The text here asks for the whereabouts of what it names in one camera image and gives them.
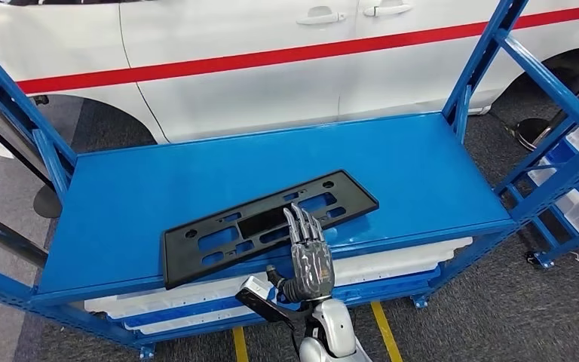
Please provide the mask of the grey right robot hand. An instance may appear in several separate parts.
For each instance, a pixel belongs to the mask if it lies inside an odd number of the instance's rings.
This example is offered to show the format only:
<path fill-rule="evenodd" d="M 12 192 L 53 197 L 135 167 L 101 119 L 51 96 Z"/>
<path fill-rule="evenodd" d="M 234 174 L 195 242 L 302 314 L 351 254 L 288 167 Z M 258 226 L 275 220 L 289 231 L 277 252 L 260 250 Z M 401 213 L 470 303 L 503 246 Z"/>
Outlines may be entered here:
<path fill-rule="evenodd" d="M 295 203 L 285 207 L 283 214 L 288 223 L 294 275 L 285 278 L 269 265 L 266 267 L 268 281 L 282 296 L 282 303 L 330 297 L 335 285 L 335 272 L 320 222 Z"/>

